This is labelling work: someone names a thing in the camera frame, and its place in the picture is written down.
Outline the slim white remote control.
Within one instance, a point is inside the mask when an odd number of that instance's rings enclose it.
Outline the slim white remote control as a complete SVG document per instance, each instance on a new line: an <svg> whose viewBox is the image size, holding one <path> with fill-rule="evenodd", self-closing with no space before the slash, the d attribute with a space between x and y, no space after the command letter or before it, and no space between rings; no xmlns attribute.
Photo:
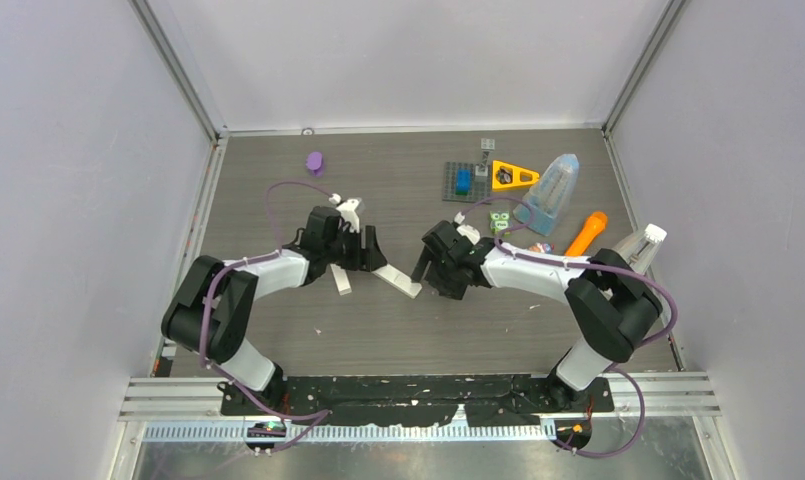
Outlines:
<svg viewBox="0 0 805 480"><path fill-rule="evenodd" d="M334 264L330 266L330 270L338 293L341 296L350 294L352 292L352 287L347 272L343 268Z"/></svg>

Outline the white air conditioner remote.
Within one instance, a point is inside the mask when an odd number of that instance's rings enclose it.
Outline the white air conditioner remote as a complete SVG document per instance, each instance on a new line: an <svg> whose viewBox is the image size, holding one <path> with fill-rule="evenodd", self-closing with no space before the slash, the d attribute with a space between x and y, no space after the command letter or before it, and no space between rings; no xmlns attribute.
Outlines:
<svg viewBox="0 0 805 480"><path fill-rule="evenodd" d="M420 283L412 281L408 275L390 264L374 270L373 274L411 299L415 299L422 289Z"/></svg>

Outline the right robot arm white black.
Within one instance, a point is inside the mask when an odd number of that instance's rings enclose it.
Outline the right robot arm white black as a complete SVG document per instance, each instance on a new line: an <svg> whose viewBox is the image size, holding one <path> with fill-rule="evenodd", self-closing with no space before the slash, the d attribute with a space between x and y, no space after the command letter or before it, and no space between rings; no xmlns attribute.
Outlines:
<svg viewBox="0 0 805 480"><path fill-rule="evenodd" d="M544 393L574 410L590 384L610 366L627 362L664 308L644 275L615 250L564 257L515 247L442 220L423 237L412 279L460 300L470 287L517 289L567 305L580 338L546 377Z"/></svg>

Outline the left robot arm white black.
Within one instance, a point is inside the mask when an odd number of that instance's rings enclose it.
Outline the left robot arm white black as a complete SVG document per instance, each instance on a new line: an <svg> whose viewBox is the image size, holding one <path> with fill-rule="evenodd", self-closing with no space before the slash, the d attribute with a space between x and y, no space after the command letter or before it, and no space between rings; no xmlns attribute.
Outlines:
<svg viewBox="0 0 805 480"><path fill-rule="evenodd" d="M271 414L285 398L283 370L246 337L254 302L307 286L330 266L373 272L387 264L375 226L357 226L341 208L317 206L277 252L235 261L197 257L166 309L161 332L247 387L248 403Z"/></svg>

